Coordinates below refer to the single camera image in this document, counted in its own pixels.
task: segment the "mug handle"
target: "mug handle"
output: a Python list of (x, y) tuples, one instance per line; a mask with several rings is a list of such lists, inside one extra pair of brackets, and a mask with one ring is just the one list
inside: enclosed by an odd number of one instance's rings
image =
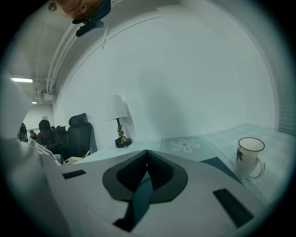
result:
[(260, 165), (261, 165), (261, 171), (260, 171), (260, 174), (257, 175), (257, 176), (249, 174), (248, 177), (249, 177), (250, 179), (257, 179), (257, 178), (259, 178), (259, 177), (264, 173), (264, 171), (265, 171), (265, 163), (264, 163), (262, 157), (259, 155), (259, 156), (257, 156), (257, 159), (259, 160)]

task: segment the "lamp base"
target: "lamp base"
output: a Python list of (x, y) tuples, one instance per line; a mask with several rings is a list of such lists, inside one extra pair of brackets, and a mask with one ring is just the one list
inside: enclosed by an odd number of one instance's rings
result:
[(132, 144), (132, 141), (131, 141), (131, 139), (129, 139), (129, 138), (127, 138), (127, 141), (126, 141), (125, 143), (120, 143), (120, 142), (121, 142), (121, 141), (120, 141), (120, 138), (117, 139), (117, 140), (115, 140), (115, 145), (116, 145), (117, 148), (127, 147), (127, 146), (129, 146), (129, 145)]

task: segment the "black cap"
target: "black cap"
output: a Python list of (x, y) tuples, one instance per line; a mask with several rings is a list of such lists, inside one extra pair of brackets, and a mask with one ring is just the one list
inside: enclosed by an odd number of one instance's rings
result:
[(39, 123), (39, 130), (41, 129), (50, 129), (50, 123), (48, 120), (41, 120), (40, 123)]

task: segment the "ceiling light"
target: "ceiling light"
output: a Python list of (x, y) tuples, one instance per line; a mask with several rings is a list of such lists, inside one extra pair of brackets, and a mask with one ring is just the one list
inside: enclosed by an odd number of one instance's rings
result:
[(33, 82), (32, 79), (28, 79), (28, 78), (12, 78), (11, 80), (17, 81), (17, 82), (29, 82), (29, 83)]

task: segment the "white flower pattern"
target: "white flower pattern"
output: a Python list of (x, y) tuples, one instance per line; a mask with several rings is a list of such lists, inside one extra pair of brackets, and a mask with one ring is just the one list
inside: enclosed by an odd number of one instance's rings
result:
[(185, 139), (181, 138), (179, 140), (179, 142), (173, 142), (172, 143), (172, 145), (175, 146), (173, 148), (173, 151), (178, 151), (178, 150), (181, 150), (183, 148), (184, 152), (191, 153), (192, 148), (200, 147), (199, 144), (194, 143), (194, 142), (195, 142), (195, 140), (193, 140), (193, 139), (186, 141)]

